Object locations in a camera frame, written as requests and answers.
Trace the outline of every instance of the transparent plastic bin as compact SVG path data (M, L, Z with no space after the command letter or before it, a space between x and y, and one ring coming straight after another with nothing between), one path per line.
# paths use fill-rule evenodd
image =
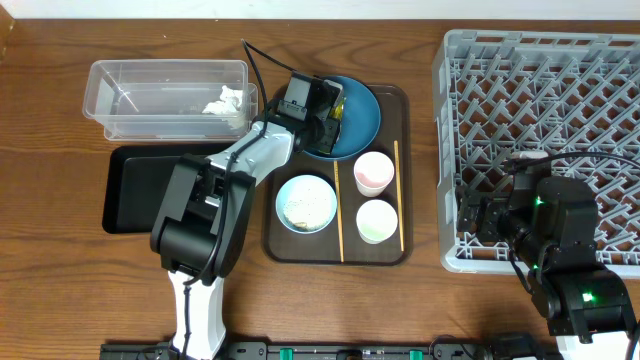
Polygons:
M91 66L84 115L112 141L230 141L258 112L241 60L101 60ZM223 86L243 90L238 111L203 114Z
M453 272L515 274L506 243L456 229L455 187L510 191L514 151L604 151L640 161L640 36L451 30L433 61L440 258ZM584 180L598 261L640 278L640 170L607 159L553 162ZM523 271L525 265L517 263Z

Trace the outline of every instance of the white cup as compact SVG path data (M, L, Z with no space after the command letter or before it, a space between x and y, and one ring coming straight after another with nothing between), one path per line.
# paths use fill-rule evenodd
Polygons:
M369 200L360 206L356 225L362 240L379 244L393 235L398 227L398 214L393 206L382 200Z
M363 154L353 166L358 191L367 197L376 197L393 180L395 168L389 157L381 152Z

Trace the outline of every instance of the dark brown tray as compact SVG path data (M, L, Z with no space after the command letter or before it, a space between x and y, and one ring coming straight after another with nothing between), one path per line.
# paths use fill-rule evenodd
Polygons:
M271 258L284 263L325 265L397 265L411 254L413 228L411 221L411 148L409 142L409 102L406 94L395 86L370 85L380 104L382 123L380 131L366 151L380 151L395 162L394 140L398 140L402 180L402 215L404 218L404 252L400 247L399 229L391 238L377 245L364 242L356 227L356 213L370 198L361 195L353 177L353 165L357 159L338 162L342 206L342 232L344 239L344 263L340 262L337 214L323 230L301 235L288 230L275 213L278 190L294 176L311 174L320 176L335 189L333 162L314 159L306 154L293 155L289 163L276 170L267 182L265 210L264 250ZM398 211L396 177L378 196Z

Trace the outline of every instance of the white wall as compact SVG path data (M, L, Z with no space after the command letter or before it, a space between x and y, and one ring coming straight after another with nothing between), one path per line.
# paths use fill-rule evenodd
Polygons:
M640 0L0 0L22 18L618 19Z

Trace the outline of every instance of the light blue bowl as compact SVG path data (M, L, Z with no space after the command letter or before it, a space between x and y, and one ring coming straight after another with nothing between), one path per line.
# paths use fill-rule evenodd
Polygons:
M291 224L284 216L284 209L287 203L289 203L292 195L294 198L299 198L300 194L310 194L309 200L313 202L314 197L328 199L330 202L330 216L325 219L324 224L317 229L304 231L293 224ZM338 199L336 198L336 192L333 190L323 179L313 175L300 175L287 181L278 191L276 196L276 215L280 222L289 230L298 234L313 234L316 233L331 223L336 215L338 208Z
M375 95L363 83L346 76L325 76L341 84L344 96L344 114L340 137L330 155L314 150L305 151L310 156L327 161L346 160L367 148L380 130L380 105Z

